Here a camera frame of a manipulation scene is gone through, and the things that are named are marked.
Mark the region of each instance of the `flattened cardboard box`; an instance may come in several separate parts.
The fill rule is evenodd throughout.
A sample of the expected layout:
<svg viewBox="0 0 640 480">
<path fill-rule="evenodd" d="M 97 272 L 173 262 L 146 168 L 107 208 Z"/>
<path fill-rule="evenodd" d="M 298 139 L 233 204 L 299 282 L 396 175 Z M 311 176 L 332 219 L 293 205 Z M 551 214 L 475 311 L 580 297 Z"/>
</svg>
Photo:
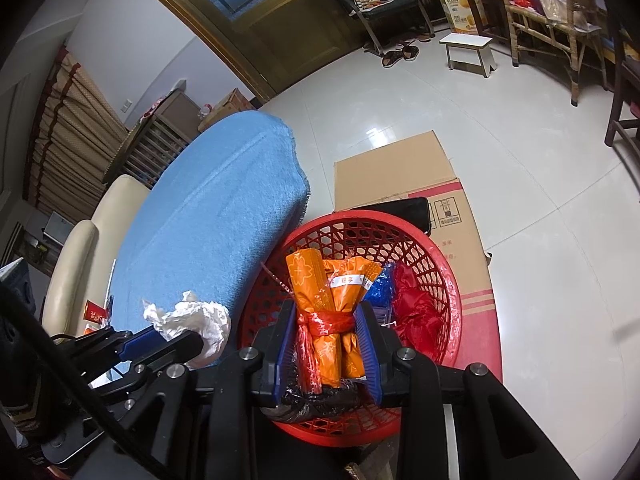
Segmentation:
<svg viewBox="0 0 640 480">
<path fill-rule="evenodd" d="M 381 168 L 382 177 L 372 181 L 370 176 Z M 431 240 L 449 262 L 460 290 L 463 318 L 456 367 L 483 362 L 502 380 L 494 292 L 478 228 L 435 133 L 398 140 L 335 164 L 336 211 L 417 196 L 429 201 Z"/>
</svg>

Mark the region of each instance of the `white plastic bag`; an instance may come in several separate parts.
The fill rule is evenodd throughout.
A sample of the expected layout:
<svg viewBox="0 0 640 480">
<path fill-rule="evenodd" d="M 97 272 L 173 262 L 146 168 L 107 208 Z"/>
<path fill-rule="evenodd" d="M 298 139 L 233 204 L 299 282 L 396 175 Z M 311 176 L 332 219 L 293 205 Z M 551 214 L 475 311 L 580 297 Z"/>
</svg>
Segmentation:
<svg viewBox="0 0 640 480">
<path fill-rule="evenodd" d="M 189 368 L 205 367 L 220 357 L 231 331 L 231 318 L 225 306 L 213 301 L 198 301 L 198 297 L 190 290 L 182 293 L 182 301 L 175 304 L 173 312 L 165 313 L 153 303 L 143 303 L 145 319 L 167 341 L 178 337 L 185 330 L 202 336 L 202 352 L 185 363 Z"/>
<path fill-rule="evenodd" d="M 567 23 L 566 0 L 540 0 L 545 16 L 553 22 Z M 574 25 L 577 28 L 588 30 L 589 23 L 584 14 L 574 10 Z"/>
</svg>

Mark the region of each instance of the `orange package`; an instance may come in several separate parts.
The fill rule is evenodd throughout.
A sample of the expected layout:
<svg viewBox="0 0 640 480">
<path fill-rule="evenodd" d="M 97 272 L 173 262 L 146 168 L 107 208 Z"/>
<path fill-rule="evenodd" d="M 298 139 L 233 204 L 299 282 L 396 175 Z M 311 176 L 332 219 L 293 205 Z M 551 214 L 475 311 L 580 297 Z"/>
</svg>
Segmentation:
<svg viewBox="0 0 640 480">
<path fill-rule="evenodd" d="M 371 283 L 382 272 L 377 262 L 362 256 L 354 256 L 346 260 L 324 260 L 329 286 L 334 297 L 335 309 L 338 312 L 353 312 L 357 304 L 369 290 Z M 340 335 L 342 342 L 342 363 L 340 374 L 344 378 L 362 377 L 364 364 L 358 346 L 358 337 L 353 328 Z"/>
<path fill-rule="evenodd" d="M 318 363 L 322 384 L 340 387 L 341 351 L 340 333 L 330 332 L 328 320 L 322 320 L 321 313 L 335 313 L 334 299 L 329 289 L 326 272 L 322 264 L 322 254 L 317 249 L 301 249 L 286 257 L 291 277 L 293 294 L 298 304 L 298 345 L 302 355 L 307 355 L 306 346 L 312 338 L 313 354 Z M 314 362 L 298 363 L 302 380 L 300 387 L 309 387 L 312 393 L 319 393 L 314 381 Z"/>
</svg>

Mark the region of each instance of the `wicker chair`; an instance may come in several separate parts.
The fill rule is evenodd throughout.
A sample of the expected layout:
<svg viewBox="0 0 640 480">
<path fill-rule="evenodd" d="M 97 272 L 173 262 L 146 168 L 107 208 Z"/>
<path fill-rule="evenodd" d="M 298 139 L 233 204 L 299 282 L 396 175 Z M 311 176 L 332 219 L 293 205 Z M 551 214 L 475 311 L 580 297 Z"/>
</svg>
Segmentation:
<svg viewBox="0 0 640 480">
<path fill-rule="evenodd" d="M 578 96 L 580 95 L 580 69 L 582 67 L 584 49 L 589 45 L 600 59 L 599 70 L 602 72 L 602 86 L 608 89 L 607 71 L 604 63 L 602 42 L 600 41 L 601 28 L 591 27 L 590 30 L 585 31 L 574 25 L 574 10 L 583 12 L 589 23 L 598 23 L 600 17 L 595 0 L 566 0 L 567 23 L 553 22 L 534 10 L 514 5 L 510 0 L 503 1 L 507 11 L 507 22 L 511 39 L 511 58 L 513 59 L 514 66 L 518 66 L 520 62 L 520 52 L 522 51 L 540 52 L 542 54 L 552 54 L 556 57 L 562 57 L 562 54 L 555 53 L 551 49 L 541 50 L 518 44 L 518 35 L 521 32 L 529 34 L 549 46 L 560 50 L 569 59 L 571 68 L 571 104 L 577 106 Z"/>
</svg>

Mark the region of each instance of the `red packet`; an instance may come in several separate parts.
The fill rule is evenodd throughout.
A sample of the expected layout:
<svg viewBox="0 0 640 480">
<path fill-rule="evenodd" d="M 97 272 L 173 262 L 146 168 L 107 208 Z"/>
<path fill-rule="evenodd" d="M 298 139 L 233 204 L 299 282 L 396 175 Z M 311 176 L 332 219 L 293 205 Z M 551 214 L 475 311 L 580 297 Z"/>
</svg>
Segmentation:
<svg viewBox="0 0 640 480">
<path fill-rule="evenodd" d="M 106 319 L 107 311 L 101 306 L 96 305 L 93 301 L 86 301 L 84 306 L 84 320 L 91 321 L 100 324 L 103 319 Z"/>
</svg>

